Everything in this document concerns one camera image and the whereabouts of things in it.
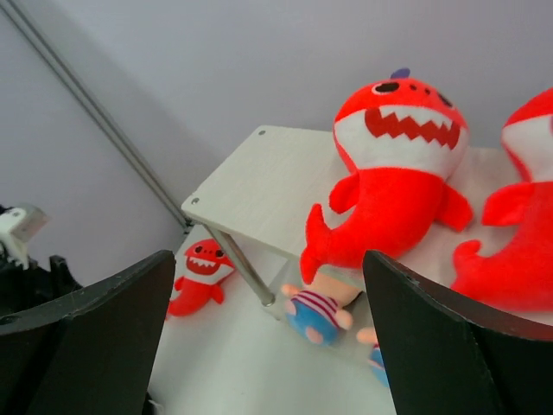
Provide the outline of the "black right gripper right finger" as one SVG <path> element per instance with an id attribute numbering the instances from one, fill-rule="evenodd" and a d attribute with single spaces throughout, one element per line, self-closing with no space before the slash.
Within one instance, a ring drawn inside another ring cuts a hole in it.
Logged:
<path id="1" fill-rule="evenodd" d="M 378 251 L 363 259 L 398 414 L 550 414 L 552 327 L 474 301 Z"/>

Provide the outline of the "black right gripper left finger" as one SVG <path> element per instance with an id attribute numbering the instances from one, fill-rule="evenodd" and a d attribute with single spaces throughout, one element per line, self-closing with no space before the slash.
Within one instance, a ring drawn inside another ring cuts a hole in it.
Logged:
<path id="1" fill-rule="evenodd" d="M 175 273 L 172 252 L 1 315 L 3 414 L 150 414 L 148 385 Z"/>

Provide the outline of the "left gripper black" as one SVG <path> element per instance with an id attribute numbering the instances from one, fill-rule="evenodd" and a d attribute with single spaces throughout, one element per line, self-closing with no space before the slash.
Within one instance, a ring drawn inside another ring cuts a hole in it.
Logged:
<path id="1" fill-rule="evenodd" d="M 55 300 L 79 290 L 79 284 L 69 270 L 67 261 L 54 255 L 46 270 L 31 259 L 29 267 L 10 257 L 1 257 L 1 315 L 7 316 Z"/>

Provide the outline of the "boy plush doll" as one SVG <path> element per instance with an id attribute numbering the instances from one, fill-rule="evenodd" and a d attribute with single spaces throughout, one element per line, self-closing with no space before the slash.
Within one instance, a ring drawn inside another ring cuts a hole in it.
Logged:
<path id="1" fill-rule="evenodd" d="M 289 325 L 309 342 L 329 346 L 341 331 L 353 326 L 353 315 L 346 307 L 362 290 L 317 272 L 310 284 L 284 284 L 281 292 Z"/>
<path id="2" fill-rule="evenodd" d="M 390 385 L 385 371 L 384 359 L 378 344 L 376 329 L 374 327 L 364 327 L 358 331 L 356 338 L 359 343 L 370 347 L 368 362 L 372 372 L 385 387 L 389 388 Z"/>

